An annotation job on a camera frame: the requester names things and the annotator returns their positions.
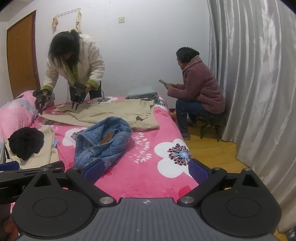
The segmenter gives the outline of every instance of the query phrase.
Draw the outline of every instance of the dark pants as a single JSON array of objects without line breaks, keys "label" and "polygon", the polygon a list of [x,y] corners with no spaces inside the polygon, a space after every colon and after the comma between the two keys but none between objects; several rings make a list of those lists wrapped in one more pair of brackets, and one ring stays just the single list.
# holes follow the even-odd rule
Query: dark pants
[{"label": "dark pants", "polygon": [[205,110],[201,103],[196,101],[185,101],[178,99],[176,102],[177,123],[181,133],[188,132],[187,114],[190,120],[195,123],[200,116],[214,115]]},{"label": "dark pants", "polygon": [[[70,97],[71,97],[71,99],[72,99],[72,97],[74,97],[75,94],[76,94],[76,89],[74,87],[70,86]],[[97,91],[90,90],[89,91],[89,97],[91,99],[102,97],[101,89],[99,88]]]}]

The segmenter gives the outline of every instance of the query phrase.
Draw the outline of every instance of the silver satin curtain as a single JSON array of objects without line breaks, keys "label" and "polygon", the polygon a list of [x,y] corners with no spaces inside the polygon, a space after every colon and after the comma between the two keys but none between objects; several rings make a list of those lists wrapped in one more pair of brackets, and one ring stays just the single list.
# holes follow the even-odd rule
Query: silver satin curtain
[{"label": "silver satin curtain", "polygon": [[208,0],[209,67],[226,98],[223,140],[296,226],[296,19],[278,0]]}]

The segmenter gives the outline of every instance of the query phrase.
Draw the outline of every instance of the jacket collar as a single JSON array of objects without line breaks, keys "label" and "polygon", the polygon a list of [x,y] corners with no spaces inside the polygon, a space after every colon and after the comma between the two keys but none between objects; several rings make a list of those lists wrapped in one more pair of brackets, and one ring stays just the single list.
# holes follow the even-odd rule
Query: jacket collar
[{"label": "jacket collar", "polygon": [[190,60],[190,62],[185,66],[185,68],[183,69],[183,73],[188,70],[190,67],[192,67],[193,65],[202,62],[202,59],[199,57],[199,55],[196,55],[194,58],[192,58]]}]

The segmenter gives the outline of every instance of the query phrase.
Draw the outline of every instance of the metal screw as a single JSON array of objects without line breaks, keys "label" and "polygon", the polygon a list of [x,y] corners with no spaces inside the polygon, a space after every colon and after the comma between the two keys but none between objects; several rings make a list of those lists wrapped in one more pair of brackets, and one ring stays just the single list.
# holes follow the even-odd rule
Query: metal screw
[{"label": "metal screw", "polygon": [[189,197],[189,196],[184,196],[184,197],[181,197],[180,198],[180,201],[182,203],[185,203],[185,204],[190,204],[190,203],[193,203],[194,202],[194,198],[193,197]]},{"label": "metal screw", "polygon": [[102,203],[102,204],[111,204],[113,203],[113,198],[111,197],[101,197],[99,202]]}]

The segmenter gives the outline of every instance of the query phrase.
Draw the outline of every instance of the folded beige clothing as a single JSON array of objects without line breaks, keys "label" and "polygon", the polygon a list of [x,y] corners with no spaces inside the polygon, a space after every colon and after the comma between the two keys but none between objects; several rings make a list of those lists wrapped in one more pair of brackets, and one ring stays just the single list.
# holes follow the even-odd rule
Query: folded beige clothing
[{"label": "folded beige clothing", "polygon": [[52,147],[52,143],[55,140],[55,134],[52,132],[50,126],[43,126],[38,129],[44,134],[44,145],[41,148],[39,153],[33,153],[33,155],[27,160],[24,161],[21,158],[18,158],[14,153],[12,153],[9,147],[9,141],[6,140],[5,146],[7,148],[10,159],[6,162],[17,161],[20,164],[20,169],[30,169],[38,168],[44,165],[47,165],[52,162],[59,160],[59,154],[56,148]]},{"label": "folded beige clothing", "polygon": [[60,115],[43,114],[42,117],[74,126],[90,127],[110,116],[124,119],[136,131],[159,128],[154,118],[154,101],[140,99],[119,100],[107,103],[81,104],[72,109],[71,104],[57,108]]}]

